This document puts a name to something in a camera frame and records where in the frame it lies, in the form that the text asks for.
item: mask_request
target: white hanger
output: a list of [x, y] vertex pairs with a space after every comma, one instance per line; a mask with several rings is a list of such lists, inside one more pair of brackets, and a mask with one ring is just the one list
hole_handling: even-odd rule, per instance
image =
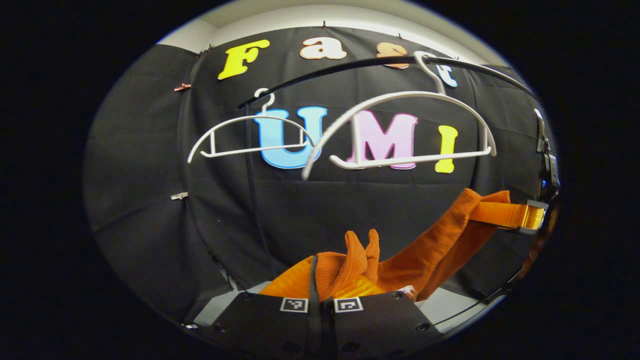
[[[254, 97], [258, 97], [262, 92], [265, 92], [269, 89], [267, 88], [260, 88], [258, 90], [256, 90], [256, 92], [254, 93]], [[270, 94], [269, 96], [269, 101], [262, 105], [262, 114], [265, 114], [267, 112], [267, 107], [269, 105], [272, 105], [274, 102], [276, 101], [276, 97], [273, 94]], [[232, 151], [225, 151], [225, 152], [216, 152], [216, 143], [215, 143], [215, 131], [218, 130], [219, 128], [226, 126], [227, 124], [231, 124], [232, 122], [238, 122], [238, 121], [243, 121], [243, 120], [251, 120], [251, 119], [276, 119], [276, 120], [281, 120], [284, 122], [288, 122], [290, 124], [295, 125], [297, 128], [300, 129], [300, 143], [299, 144], [292, 144], [292, 145], [278, 145], [278, 146], [265, 146], [265, 147], [256, 147], [256, 148], [252, 148], [252, 149], [242, 149], [242, 150], [232, 150]], [[304, 135], [307, 136], [307, 141], [304, 141]], [[311, 147], [315, 147], [314, 145], [314, 141], [313, 139], [311, 139], [311, 134], [309, 134], [307, 132], [307, 130], [300, 126], [299, 124], [296, 124], [295, 122], [289, 120], [289, 119], [285, 119], [282, 117], [274, 117], [274, 116], [267, 116], [267, 115], [252, 115], [252, 116], [243, 116], [243, 117], [237, 117], [234, 119], [230, 119], [227, 120], [225, 122], [222, 122], [214, 127], [212, 127], [209, 131], [207, 131], [206, 133], [204, 133], [204, 135], [202, 135], [200, 137], [200, 139], [196, 142], [196, 144], [193, 146], [193, 148], [191, 148], [191, 153], [189, 153], [189, 158], [187, 159], [187, 163], [191, 163], [191, 160], [193, 159], [193, 155], [195, 154], [196, 150], [198, 149], [198, 146], [200, 146], [200, 144], [207, 138], [207, 136], [211, 137], [211, 153], [208, 154], [204, 151], [200, 151], [200, 154], [202, 154], [203, 156], [207, 157], [207, 158], [217, 158], [218, 156], [225, 156], [225, 155], [233, 155], [233, 154], [242, 154], [245, 152], [254, 152], [254, 151], [263, 151], [263, 150], [273, 150], [273, 149], [288, 149], [290, 147], [303, 147], [303, 146], [307, 146], [307, 144], [311, 144]]]
[[[487, 126], [486, 122], [478, 114], [475, 110], [473, 110], [469, 105], [461, 102], [460, 100], [454, 99], [453, 97], [448, 96], [444, 90], [444, 84], [442, 80], [433, 72], [431, 72], [427, 66], [422, 61], [422, 57], [427, 55], [424, 51], [416, 51], [414, 54], [416, 62], [420, 65], [420, 67], [427, 73], [427, 75], [431, 76], [436, 82], [436, 88], [438, 89], [437, 93], [434, 92], [424, 92], [424, 91], [405, 91], [405, 92], [392, 92], [389, 94], [384, 94], [380, 96], [373, 97], [369, 100], [365, 100], [360, 104], [352, 107], [347, 110], [345, 113], [340, 115], [340, 117], [333, 122], [327, 130], [324, 132], [320, 140], [318, 140], [316, 146], [313, 151], [309, 155], [309, 160], [307, 164], [302, 170], [302, 179], [307, 180], [309, 178], [309, 174], [311, 173], [311, 168], [313, 167], [313, 162], [311, 159], [314, 159], [317, 156], [317, 153], [322, 149], [322, 147], [329, 141], [331, 136], [333, 136], [336, 131], [344, 125], [347, 121], [351, 121], [351, 133], [353, 137], [353, 145], [354, 145], [354, 163], [348, 163], [336, 155], [329, 156], [329, 160], [331, 160], [334, 164], [341, 168], [345, 169], [361, 169], [361, 168], [370, 168], [370, 167], [380, 167], [385, 165], [395, 165], [395, 164], [403, 164], [403, 163], [421, 163], [425, 161], [436, 161], [436, 160], [444, 160], [444, 159], [462, 159], [462, 158], [471, 158], [474, 156], [482, 156], [491, 154], [492, 156], [496, 155], [495, 152], [495, 141], [493, 139], [493, 134], [489, 126]], [[363, 154], [360, 148], [360, 133], [358, 131], [358, 120], [353, 118], [353, 115], [356, 115], [359, 111], [370, 108], [376, 104], [381, 102], [385, 102], [391, 99], [399, 99], [402, 97], [432, 97], [435, 99], [441, 99], [448, 102], [452, 102], [456, 105], [459, 105], [466, 110], [470, 111], [478, 120], [480, 125], [484, 127], [483, 137], [482, 137], [482, 151], [472, 151], [472, 152], [461, 152], [458, 154], [437, 154], [437, 155], [425, 155], [425, 156], [411, 156], [408, 158], [394, 158], [394, 159], [382, 159], [382, 160], [363, 160]]]

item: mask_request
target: hanger hook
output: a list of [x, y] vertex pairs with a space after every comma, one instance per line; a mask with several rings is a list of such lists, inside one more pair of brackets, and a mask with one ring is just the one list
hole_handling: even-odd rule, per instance
[[[258, 90], [256, 90], [256, 91], [255, 91], [255, 93], [253, 94], [253, 96], [254, 96], [254, 97], [259, 97], [259, 96], [260, 96], [260, 94], [262, 94], [263, 92], [268, 91], [268, 90], [269, 90], [269, 89], [267, 89], [267, 88], [260, 88], [260, 89], [258, 89]], [[267, 113], [267, 106], [271, 106], [271, 105], [273, 105], [273, 103], [274, 103], [275, 101], [276, 101], [276, 96], [275, 96], [275, 95], [273, 95], [273, 93], [269, 94], [269, 101], [268, 101], [266, 104], [262, 105], [262, 114], [263, 114], [263, 115], [266, 115], [266, 113]]]
[[413, 53], [413, 56], [415, 57], [415, 61], [423, 69], [423, 71], [426, 72], [427, 75], [431, 76], [433, 80], [436, 82], [436, 88], [438, 89], [438, 93], [442, 95], [447, 95], [444, 91], [444, 84], [442, 83], [442, 80], [436, 74], [434, 74], [433, 71], [429, 70], [427, 65], [424, 63], [424, 57], [425, 56], [429, 57], [429, 54], [425, 53], [424, 51], [416, 51], [415, 53]]

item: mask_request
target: letter m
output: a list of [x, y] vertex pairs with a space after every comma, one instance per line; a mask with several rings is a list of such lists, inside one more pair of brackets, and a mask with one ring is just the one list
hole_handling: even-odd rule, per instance
[[[394, 158], [408, 158], [413, 156], [413, 130], [418, 123], [418, 118], [409, 114], [396, 114], [391, 120], [387, 132], [383, 132], [378, 120], [371, 111], [359, 111], [353, 115], [353, 120], [358, 122], [357, 131], [360, 134], [360, 154], [367, 159], [367, 146], [373, 159], [386, 159], [394, 150]], [[347, 162], [355, 162], [355, 146], [351, 150], [351, 157]], [[391, 165], [396, 169], [409, 170], [415, 167], [415, 163]]]

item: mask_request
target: blue letter u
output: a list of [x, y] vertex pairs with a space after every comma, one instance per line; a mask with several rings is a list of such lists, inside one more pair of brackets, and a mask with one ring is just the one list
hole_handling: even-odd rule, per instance
[[[314, 143], [322, 137], [322, 118], [327, 114], [325, 108], [320, 106], [307, 106], [298, 110], [298, 116], [305, 120], [305, 129], [311, 135]], [[289, 118], [289, 113], [285, 110], [267, 110], [265, 115]], [[254, 119], [259, 125], [260, 146], [282, 146], [284, 145], [283, 121], [276, 119]], [[298, 152], [291, 152], [287, 149], [263, 150], [262, 158], [267, 163], [277, 168], [301, 168], [307, 164], [307, 159], [312, 148], [307, 144]]]

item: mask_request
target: ceiling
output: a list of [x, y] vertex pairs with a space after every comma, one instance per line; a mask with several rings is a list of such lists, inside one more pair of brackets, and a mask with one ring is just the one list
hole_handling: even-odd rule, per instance
[[203, 14], [199, 19], [220, 29], [253, 15], [303, 5], [355, 6], [401, 17], [443, 34], [489, 63], [506, 65], [505, 61], [493, 49], [474, 35], [449, 22], [441, 15], [405, 0], [235, 0]]

